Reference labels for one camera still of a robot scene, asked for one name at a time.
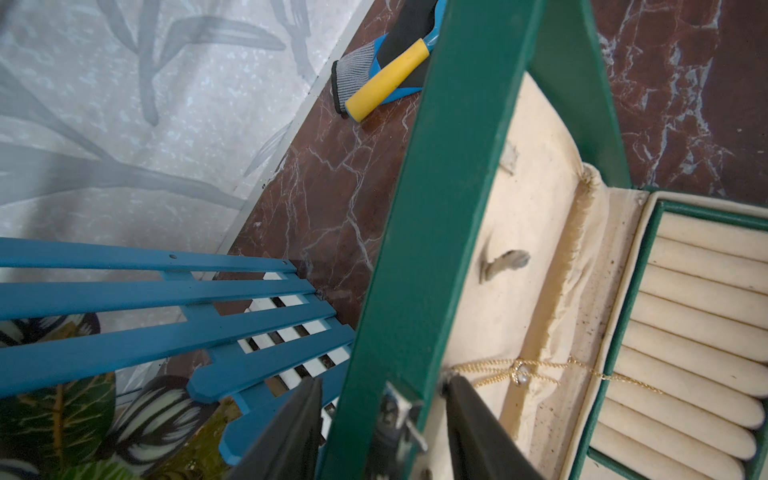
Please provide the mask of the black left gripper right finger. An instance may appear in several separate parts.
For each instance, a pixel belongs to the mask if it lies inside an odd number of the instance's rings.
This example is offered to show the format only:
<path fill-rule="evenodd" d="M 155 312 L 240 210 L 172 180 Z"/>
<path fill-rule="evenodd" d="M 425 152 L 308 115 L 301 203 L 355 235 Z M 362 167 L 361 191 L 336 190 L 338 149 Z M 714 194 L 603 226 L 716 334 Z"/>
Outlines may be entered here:
<path fill-rule="evenodd" d="M 447 430 L 456 479 L 539 479 L 470 382 L 461 375 L 446 380 Z"/>

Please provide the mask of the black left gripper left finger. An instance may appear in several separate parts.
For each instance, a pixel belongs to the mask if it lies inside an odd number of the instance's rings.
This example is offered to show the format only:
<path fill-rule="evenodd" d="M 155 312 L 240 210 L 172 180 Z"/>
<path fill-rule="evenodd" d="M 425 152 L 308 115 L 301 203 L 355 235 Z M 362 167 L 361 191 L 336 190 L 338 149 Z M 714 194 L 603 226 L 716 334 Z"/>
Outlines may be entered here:
<path fill-rule="evenodd" d="M 314 479 L 323 382 L 305 378 L 227 479 Z"/>

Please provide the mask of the green jewelry box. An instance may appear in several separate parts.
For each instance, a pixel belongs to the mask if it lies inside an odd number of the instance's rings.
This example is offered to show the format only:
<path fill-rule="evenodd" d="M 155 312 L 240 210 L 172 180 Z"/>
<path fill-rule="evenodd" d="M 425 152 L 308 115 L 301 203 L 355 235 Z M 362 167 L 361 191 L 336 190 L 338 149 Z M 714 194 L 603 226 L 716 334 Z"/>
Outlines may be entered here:
<path fill-rule="evenodd" d="M 456 479 L 465 377 L 539 479 L 767 475 L 767 211 L 633 188 L 586 1 L 447 1 L 323 479 Z"/>

